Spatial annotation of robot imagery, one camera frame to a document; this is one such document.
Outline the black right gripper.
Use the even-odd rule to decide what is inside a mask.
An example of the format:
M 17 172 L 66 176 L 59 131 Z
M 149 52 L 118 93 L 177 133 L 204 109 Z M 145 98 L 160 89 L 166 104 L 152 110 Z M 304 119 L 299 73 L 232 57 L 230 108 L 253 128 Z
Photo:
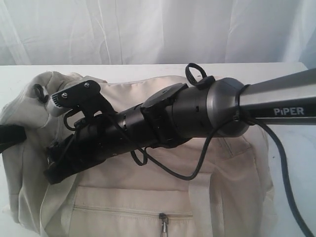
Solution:
M 48 149 L 52 164 L 43 173 L 50 184 L 137 149 L 138 113 L 97 115 L 78 124 L 74 134 Z

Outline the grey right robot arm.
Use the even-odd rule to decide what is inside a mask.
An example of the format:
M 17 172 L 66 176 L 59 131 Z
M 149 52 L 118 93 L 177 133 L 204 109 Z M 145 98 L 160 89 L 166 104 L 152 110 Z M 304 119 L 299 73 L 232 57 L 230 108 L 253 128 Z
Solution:
M 175 148 L 197 137 L 238 137 L 255 120 L 314 124 L 316 71 L 253 85 L 204 76 L 192 86 L 165 87 L 120 113 L 97 82 L 86 80 L 52 94 L 47 108 L 53 116 L 84 115 L 71 128 L 72 135 L 48 150 L 50 165 L 44 174 L 57 184 L 124 153 L 143 166 L 150 159 L 147 148 Z

